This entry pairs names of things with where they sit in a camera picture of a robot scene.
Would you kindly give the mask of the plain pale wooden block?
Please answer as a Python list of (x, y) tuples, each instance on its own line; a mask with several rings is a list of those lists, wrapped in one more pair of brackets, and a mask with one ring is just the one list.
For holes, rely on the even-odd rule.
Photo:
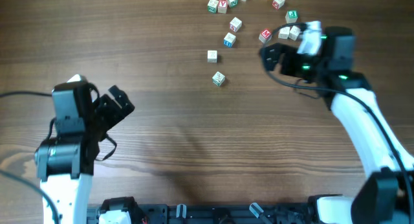
[(208, 63), (217, 63), (218, 53), (216, 50), (209, 50), (207, 55)]

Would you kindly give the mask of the green sided wooden block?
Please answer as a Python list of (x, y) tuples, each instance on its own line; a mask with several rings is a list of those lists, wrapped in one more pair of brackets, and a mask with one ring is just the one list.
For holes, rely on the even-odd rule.
[(212, 77), (212, 82), (217, 86), (222, 86), (225, 79), (226, 79), (225, 75), (217, 71)]

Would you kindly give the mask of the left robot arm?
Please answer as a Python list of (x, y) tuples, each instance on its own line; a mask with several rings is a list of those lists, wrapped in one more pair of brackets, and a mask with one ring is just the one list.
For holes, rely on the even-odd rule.
[(40, 188), (45, 193), (45, 223), (86, 223), (94, 162), (99, 142), (135, 107), (117, 86), (93, 99), (94, 84), (87, 81), (59, 84), (52, 90), (56, 116), (48, 135), (35, 151)]

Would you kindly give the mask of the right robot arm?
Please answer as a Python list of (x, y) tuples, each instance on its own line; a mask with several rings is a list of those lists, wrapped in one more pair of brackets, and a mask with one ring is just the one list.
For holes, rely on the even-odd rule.
[(314, 223), (412, 223), (413, 157), (383, 117), (369, 82), (352, 70), (356, 38), (345, 27), (300, 23), (299, 47), (264, 43), (259, 51), (266, 74), (296, 78), (295, 91), (316, 92), (345, 128), (363, 165), (366, 180), (354, 197), (313, 196)]

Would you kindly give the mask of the red M wooden block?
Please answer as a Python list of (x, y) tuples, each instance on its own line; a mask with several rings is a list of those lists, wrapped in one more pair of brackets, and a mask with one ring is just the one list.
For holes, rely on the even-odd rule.
[(262, 43), (266, 43), (271, 39), (271, 37), (272, 37), (271, 31), (269, 31), (269, 29), (265, 28), (264, 30), (261, 31), (261, 33), (259, 35), (259, 40)]

